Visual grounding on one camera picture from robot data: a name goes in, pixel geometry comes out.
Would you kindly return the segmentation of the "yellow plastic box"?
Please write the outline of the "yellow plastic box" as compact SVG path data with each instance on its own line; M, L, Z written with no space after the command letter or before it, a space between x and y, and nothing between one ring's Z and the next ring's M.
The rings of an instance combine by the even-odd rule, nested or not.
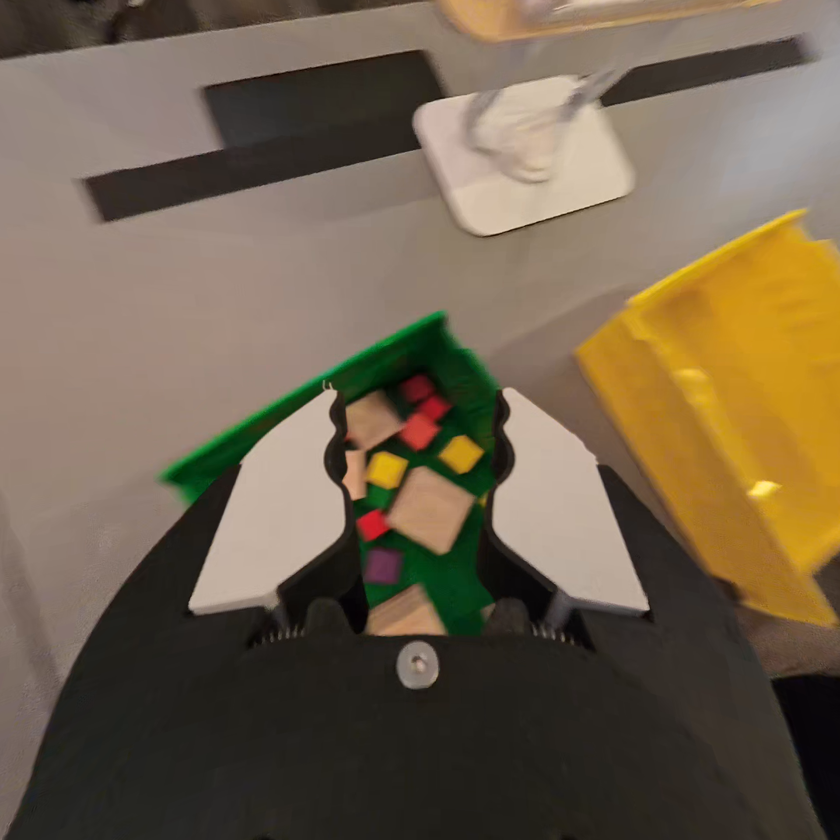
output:
M708 572L837 627L838 248L798 209L627 300L575 357Z

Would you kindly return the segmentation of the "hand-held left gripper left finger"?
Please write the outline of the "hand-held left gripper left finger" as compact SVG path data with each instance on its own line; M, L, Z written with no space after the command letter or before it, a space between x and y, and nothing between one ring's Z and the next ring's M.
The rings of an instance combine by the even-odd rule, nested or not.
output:
M368 621L347 470L344 400L331 388L242 458L188 603L194 616L247 608L302 627L310 605L336 601L355 634Z

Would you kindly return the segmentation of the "green plastic box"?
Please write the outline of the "green plastic box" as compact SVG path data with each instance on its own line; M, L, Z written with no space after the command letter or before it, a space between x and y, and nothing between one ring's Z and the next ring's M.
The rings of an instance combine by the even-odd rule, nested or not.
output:
M316 396L324 382L340 391L347 402L383 390L400 417L407 419L418 408L405 395L403 384L417 375L426 376L434 384L436 398L449 405L445 414L434 417L439 427L436 438L422 450L414 450L398 438L381 444L377 451L407 459L409 468L428 467L477 501L453 548L443 555L393 530L366 540L354 528L362 571L372 550L395 550L402 555L396 583L365 583L364 591L373 608L411 585L421 585L449 634L477 636L484 623L481 611L491 601L476 572L476 554L484 514L481 502L493 477L491 425L497 383L476 355L449 331L444 312L421 318L300 384L165 467L158 480L172 487L187 506L192 505L271 428Z

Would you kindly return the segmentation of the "pile of coloured cubes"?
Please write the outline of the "pile of coloured cubes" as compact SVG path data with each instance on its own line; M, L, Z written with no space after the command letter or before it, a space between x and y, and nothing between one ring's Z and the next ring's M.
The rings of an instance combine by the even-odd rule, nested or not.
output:
M472 635L490 610L476 553L489 456L439 377L378 385L346 407L353 502L373 636Z

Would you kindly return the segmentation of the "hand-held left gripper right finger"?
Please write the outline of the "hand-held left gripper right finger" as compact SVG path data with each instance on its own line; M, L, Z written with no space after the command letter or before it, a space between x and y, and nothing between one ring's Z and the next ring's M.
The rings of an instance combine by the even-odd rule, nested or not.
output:
M550 634L580 610L646 615L648 597L590 450L513 388L497 392L493 415L494 481L476 555L493 601L519 600Z

